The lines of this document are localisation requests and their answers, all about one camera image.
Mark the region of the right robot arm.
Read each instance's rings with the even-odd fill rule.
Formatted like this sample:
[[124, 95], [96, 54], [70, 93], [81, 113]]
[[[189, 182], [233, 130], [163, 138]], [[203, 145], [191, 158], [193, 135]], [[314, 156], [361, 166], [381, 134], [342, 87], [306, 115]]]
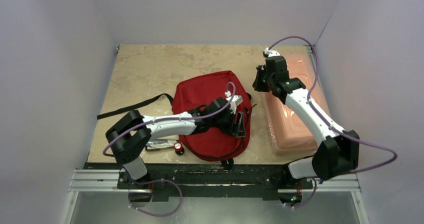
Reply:
[[302, 178], [328, 180], [353, 171], [359, 164], [359, 135], [346, 131], [317, 105], [306, 85], [291, 78], [286, 59], [278, 52], [265, 54], [265, 63], [257, 68], [252, 86], [255, 91], [271, 93], [292, 110], [314, 138], [317, 151], [285, 165], [280, 180], [288, 188]]

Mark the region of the red backpack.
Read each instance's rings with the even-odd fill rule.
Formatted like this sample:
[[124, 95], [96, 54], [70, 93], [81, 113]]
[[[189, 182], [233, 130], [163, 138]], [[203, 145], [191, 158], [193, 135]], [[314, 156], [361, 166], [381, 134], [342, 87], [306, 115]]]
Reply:
[[168, 95], [172, 115], [142, 115], [139, 108], [155, 97], [134, 105], [106, 112], [98, 120], [121, 115], [105, 133], [111, 156], [128, 172], [145, 173], [141, 153], [148, 142], [177, 135], [180, 142], [198, 158], [220, 162], [229, 170], [234, 157], [249, 144], [249, 94], [230, 70], [196, 76], [180, 82], [175, 95]]

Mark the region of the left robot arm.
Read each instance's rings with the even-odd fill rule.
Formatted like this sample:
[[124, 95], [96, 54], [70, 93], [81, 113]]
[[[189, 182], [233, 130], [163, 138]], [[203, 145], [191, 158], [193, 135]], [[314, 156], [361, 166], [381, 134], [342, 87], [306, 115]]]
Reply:
[[173, 135], [191, 136], [207, 132], [211, 128], [238, 137], [243, 114], [237, 111], [243, 102], [241, 95], [219, 97], [203, 109], [191, 109], [168, 116], [141, 115], [138, 110], [129, 111], [106, 133], [108, 149], [129, 175], [129, 181], [138, 189], [149, 183], [147, 167], [141, 153], [148, 142]]

